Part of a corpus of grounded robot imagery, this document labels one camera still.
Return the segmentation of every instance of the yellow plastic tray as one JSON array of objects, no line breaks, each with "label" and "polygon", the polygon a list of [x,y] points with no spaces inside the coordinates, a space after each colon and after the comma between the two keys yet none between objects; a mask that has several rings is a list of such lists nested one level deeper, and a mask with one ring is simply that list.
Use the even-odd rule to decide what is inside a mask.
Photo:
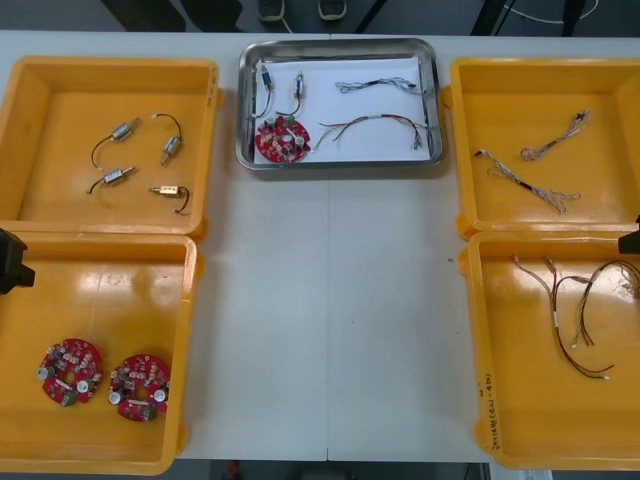
[{"label": "yellow plastic tray", "polygon": [[519,270],[551,282],[543,257],[561,275],[589,277],[617,253],[615,235],[478,233],[460,258],[471,314],[480,406],[476,440],[508,468],[640,469],[640,310],[618,268],[605,270],[589,296],[586,321],[596,345],[571,349],[584,285],[564,282],[560,333],[587,367],[615,363],[610,380],[580,375],[562,356],[543,288]]},{"label": "yellow plastic tray", "polygon": [[[33,288],[0,297],[0,471],[159,474],[186,445],[181,426],[196,277],[184,236],[16,232]],[[63,408],[35,371],[48,346],[83,338],[105,378],[87,404]],[[137,353],[170,362],[166,414],[149,423],[107,401],[110,372]]]},{"label": "yellow plastic tray", "polygon": [[[13,69],[0,112],[0,227],[10,231],[172,233],[202,237],[218,90],[209,60],[25,57]],[[176,126],[183,144],[167,166],[162,149]],[[117,126],[142,123],[122,143],[91,150]],[[86,190],[105,173],[135,165],[119,185]],[[192,199],[148,192],[182,185]]]},{"label": "yellow plastic tray", "polygon": [[[461,213],[477,231],[628,231],[640,214],[640,61],[462,58],[442,92],[451,108]],[[537,162],[519,158],[564,134],[576,113],[591,122]],[[506,177],[487,175],[486,149],[524,181],[580,192],[558,214]]]}]

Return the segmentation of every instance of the handwritten label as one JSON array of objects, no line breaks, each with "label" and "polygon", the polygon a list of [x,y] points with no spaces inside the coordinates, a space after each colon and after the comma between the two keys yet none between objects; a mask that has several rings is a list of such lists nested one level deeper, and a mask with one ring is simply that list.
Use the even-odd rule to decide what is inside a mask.
[{"label": "handwritten label", "polygon": [[487,403],[487,414],[489,417],[489,430],[491,432],[491,450],[500,450],[500,439],[498,437],[498,413],[493,397],[493,379],[490,373],[484,375],[484,388],[480,389],[480,398],[485,398]]}]

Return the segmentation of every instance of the shoe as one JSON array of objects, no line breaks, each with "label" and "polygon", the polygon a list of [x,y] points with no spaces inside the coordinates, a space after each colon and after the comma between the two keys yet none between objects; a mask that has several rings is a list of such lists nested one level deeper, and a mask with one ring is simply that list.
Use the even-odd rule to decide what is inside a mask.
[{"label": "shoe", "polygon": [[284,0],[258,0],[258,17],[263,22],[279,22],[284,18]]},{"label": "shoe", "polygon": [[340,20],[347,14],[347,0],[319,0],[318,13],[323,20]]}]

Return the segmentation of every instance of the gray floor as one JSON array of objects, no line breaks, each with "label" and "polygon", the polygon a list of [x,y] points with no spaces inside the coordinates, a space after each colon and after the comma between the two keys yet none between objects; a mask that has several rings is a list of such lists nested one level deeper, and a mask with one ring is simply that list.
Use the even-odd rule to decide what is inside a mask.
[{"label": "gray floor", "polygon": [[[237,27],[246,32],[284,32],[280,23],[265,25],[257,17],[257,0],[241,0],[243,12]],[[588,11],[595,0],[587,2]],[[188,20],[179,0],[172,3],[187,19],[187,31],[197,28]],[[286,19],[299,33],[351,33],[360,23],[374,0],[349,0],[348,15],[337,23],[323,23],[317,14],[315,0],[288,0]],[[476,20],[482,0],[388,0],[366,33],[409,35],[468,35]],[[528,15],[558,20],[562,16],[562,0],[519,0],[515,8]],[[598,8],[582,20],[576,36],[636,37],[640,36],[639,0],[600,0]],[[526,20],[512,13],[501,35],[558,36],[560,25]],[[98,0],[0,0],[0,29],[74,30],[121,32],[124,28]],[[160,478],[164,480],[218,480],[226,468],[223,461],[178,460]],[[358,480],[463,480],[466,464],[322,464],[294,462],[243,462],[245,480],[319,479],[331,472],[347,472]],[[74,476],[82,479],[88,476]],[[57,480],[69,475],[0,474],[0,480]],[[101,477],[103,479],[122,477]],[[466,480],[479,478],[477,466],[469,468]],[[635,472],[554,472],[557,480],[640,479]]]}]

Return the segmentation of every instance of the white paper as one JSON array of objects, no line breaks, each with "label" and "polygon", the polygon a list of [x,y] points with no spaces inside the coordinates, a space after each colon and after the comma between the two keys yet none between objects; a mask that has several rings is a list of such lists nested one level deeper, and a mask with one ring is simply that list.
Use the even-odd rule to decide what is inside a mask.
[{"label": "white paper", "polygon": [[[262,82],[261,65],[257,65],[256,109],[262,112],[267,91]],[[320,123],[342,123],[363,115],[392,113],[424,124],[425,112],[420,95],[403,92],[393,85],[375,85],[350,93],[340,93],[336,82],[368,82],[380,78],[402,77],[420,85],[417,58],[389,60],[336,60],[312,62],[283,62],[265,64],[274,90],[269,112],[256,120],[258,127],[276,111],[292,112],[298,72],[304,75],[303,98],[296,120],[311,136],[311,147],[327,130]],[[301,162],[358,162],[358,161],[422,161],[429,159],[426,130],[419,128],[421,147],[413,148],[415,132],[408,125],[389,118],[367,120],[352,127],[333,142],[339,131],[326,138],[317,152],[309,153]],[[255,163],[271,163],[255,152]]]}]

